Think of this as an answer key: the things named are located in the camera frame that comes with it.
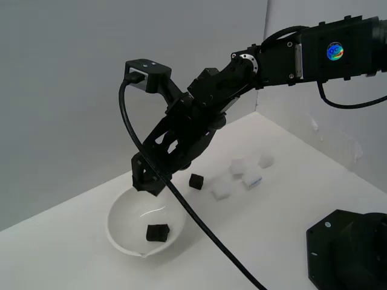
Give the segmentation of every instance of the gray wall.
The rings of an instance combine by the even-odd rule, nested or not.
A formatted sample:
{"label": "gray wall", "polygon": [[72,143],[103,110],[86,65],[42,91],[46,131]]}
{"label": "gray wall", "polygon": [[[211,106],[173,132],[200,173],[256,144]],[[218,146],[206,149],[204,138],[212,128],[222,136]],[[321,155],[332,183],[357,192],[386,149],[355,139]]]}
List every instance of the gray wall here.
{"label": "gray wall", "polygon": [[[5,0],[0,3],[0,230],[130,170],[117,92],[126,60],[172,67],[184,89],[263,39],[267,0]],[[251,92],[229,121],[255,110]],[[129,89],[144,139],[159,95]]]}
{"label": "gray wall", "polygon": [[[387,1],[270,0],[266,35],[292,25],[337,21],[346,15],[387,19]],[[325,92],[342,104],[373,100],[386,95],[387,74],[355,77],[349,82],[332,80]],[[259,91],[257,111],[387,192],[387,103],[355,111],[334,109],[320,99],[316,84],[309,83]]]}

